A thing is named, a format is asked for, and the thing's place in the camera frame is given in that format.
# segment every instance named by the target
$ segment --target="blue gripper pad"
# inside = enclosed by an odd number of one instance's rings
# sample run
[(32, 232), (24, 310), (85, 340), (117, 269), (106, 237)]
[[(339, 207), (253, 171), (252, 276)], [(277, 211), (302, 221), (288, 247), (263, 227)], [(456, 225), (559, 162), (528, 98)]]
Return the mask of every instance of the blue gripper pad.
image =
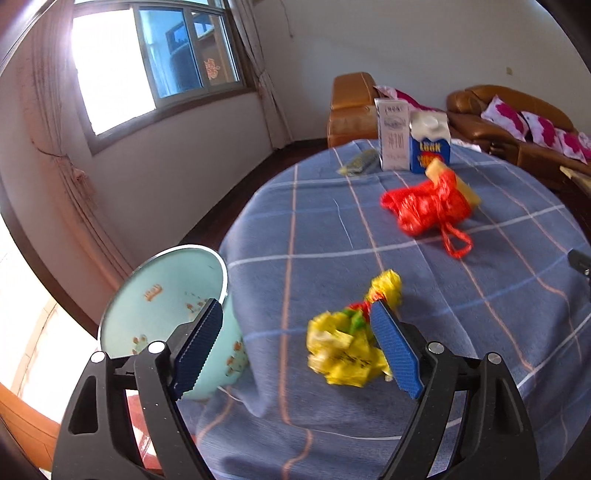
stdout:
[(174, 379), (170, 389), (175, 400), (195, 386), (205, 360), (220, 333), (222, 323), (222, 306), (214, 302), (185, 341), (174, 362)]
[(421, 380), (418, 357), (381, 301), (372, 303), (369, 311), (371, 329), (386, 356), (400, 390), (418, 399), (425, 386)]

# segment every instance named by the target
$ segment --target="silver screw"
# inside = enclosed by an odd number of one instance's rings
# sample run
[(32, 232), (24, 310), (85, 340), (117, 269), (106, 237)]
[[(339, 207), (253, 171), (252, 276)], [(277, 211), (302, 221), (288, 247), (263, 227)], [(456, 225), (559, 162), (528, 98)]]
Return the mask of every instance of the silver screw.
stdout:
[(90, 356), (90, 361), (94, 364), (99, 364), (105, 359), (106, 355), (104, 352), (95, 352)]
[(488, 361), (492, 364), (498, 365), (503, 360), (498, 353), (492, 352), (488, 354)]
[(440, 353), (443, 353), (443, 351), (445, 350), (444, 346), (439, 342), (431, 342), (429, 343), (427, 348), (429, 348), (429, 351), (431, 353), (434, 353), (435, 355), (439, 355)]
[(148, 345), (148, 352), (150, 353), (160, 353), (166, 348), (166, 344), (164, 342), (152, 342)]

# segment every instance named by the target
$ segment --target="pink floral pillow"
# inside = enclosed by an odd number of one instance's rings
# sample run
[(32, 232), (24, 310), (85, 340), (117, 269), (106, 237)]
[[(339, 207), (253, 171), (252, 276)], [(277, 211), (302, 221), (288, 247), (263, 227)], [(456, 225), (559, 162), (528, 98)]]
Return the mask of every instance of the pink floral pillow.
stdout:
[(484, 120), (498, 125), (504, 130), (507, 130), (517, 140), (525, 141), (525, 136), (529, 131), (529, 127), (525, 120), (513, 110), (513, 107), (503, 100), (498, 95), (492, 99), (486, 110), (480, 114)]
[(560, 128), (556, 129), (556, 133), (560, 139), (560, 144), (562, 145), (562, 153), (568, 158), (579, 160), (587, 164), (583, 150), (581, 149), (581, 144), (579, 143), (579, 137), (574, 134), (569, 134)]
[(521, 112), (521, 115), (523, 115), (525, 121), (530, 126), (531, 136), (536, 145), (551, 148), (562, 153), (560, 139), (550, 120), (531, 112)]
[(388, 87), (385, 85), (374, 85), (374, 88), (379, 93), (385, 95), (388, 98), (393, 98), (395, 100), (402, 100), (403, 102), (407, 102), (410, 105), (410, 111), (424, 110), (429, 112), (443, 112), (443, 110), (440, 110), (438, 108), (431, 108), (428, 106), (421, 105), (413, 97), (411, 97), (407, 93), (401, 92), (400, 90), (396, 90), (396, 88), (394, 87)]
[(587, 160), (591, 160), (591, 138), (584, 133), (579, 133), (579, 143), (581, 144), (581, 150)]

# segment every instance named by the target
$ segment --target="light blue basin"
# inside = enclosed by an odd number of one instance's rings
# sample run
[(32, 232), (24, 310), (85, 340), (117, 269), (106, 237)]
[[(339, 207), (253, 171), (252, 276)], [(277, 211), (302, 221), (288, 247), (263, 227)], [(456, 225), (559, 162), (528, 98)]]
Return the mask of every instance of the light blue basin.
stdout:
[(222, 330), (192, 391), (183, 399), (204, 400), (233, 384), (248, 363), (228, 295), (228, 271), (219, 254), (201, 245), (166, 250), (138, 267), (115, 294), (99, 329), (100, 347), (111, 358), (141, 352), (167, 340), (191, 322), (209, 299), (223, 307)]

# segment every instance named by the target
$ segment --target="yellow sponge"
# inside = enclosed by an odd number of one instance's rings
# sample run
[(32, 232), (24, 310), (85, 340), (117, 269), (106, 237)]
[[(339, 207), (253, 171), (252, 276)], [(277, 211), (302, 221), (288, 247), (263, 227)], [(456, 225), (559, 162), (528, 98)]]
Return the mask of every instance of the yellow sponge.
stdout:
[[(425, 175), (429, 180), (431, 180), (435, 185), (437, 185), (437, 183), (439, 182), (439, 175), (441, 175), (446, 170), (450, 169), (443, 162), (441, 162), (440, 160), (433, 160), (427, 167)], [(480, 197), (474, 192), (474, 190), (472, 190), (466, 183), (464, 183), (462, 179), (457, 176), (457, 174), (456, 179), (457, 189), (462, 195), (464, 195), (464, 198), (470, 205), (470, 208), (472, 208), (473, 210), (474, 208), (478, 207), (482, 203)]]

